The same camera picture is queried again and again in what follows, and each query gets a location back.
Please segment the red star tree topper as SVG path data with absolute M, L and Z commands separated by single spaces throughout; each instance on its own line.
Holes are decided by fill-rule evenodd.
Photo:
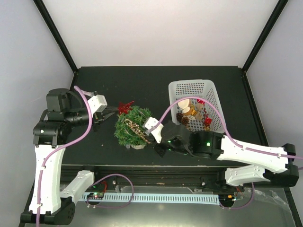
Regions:
M 128 112 L 132 110 L 132 104 L 133 103 L 134 103 L 134 101 L 131 101 L 131 102 L 126 103 L 126 104 L 120 102 L 119 106 L 118 106 L 119 115 L 128 114 Z

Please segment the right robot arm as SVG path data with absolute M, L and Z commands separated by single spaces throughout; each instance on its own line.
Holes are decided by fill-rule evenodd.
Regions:
M 243 167 L 228 167 L 216 177 L 215 185 L 221 191 L 257 182 L 293 187 L 299 180 L 299 168 L 293 164 L 295 147 L 292 144 L 266 147 L 233 140 L 213 131 L 190 132 L 173 122 L 160 124 L 151 134 L 160 156 L 172 151 L 193 158 L 244 163 Z

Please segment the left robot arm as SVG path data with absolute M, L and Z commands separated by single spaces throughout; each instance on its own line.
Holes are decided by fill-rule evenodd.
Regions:
M 62 158 L 67 147 L 84 139 L 91 129 L 118 112 L 108 106 L 103 95 L 75 88 L 78 95 L 66 88 L 50 90 L 47 109 L 33 129 L 36 173 L 29 207 L 20 215 L 21 223 L 68 225 L 83 193 L 101 185 L 100 175 L 81 170 L 60 191 Z

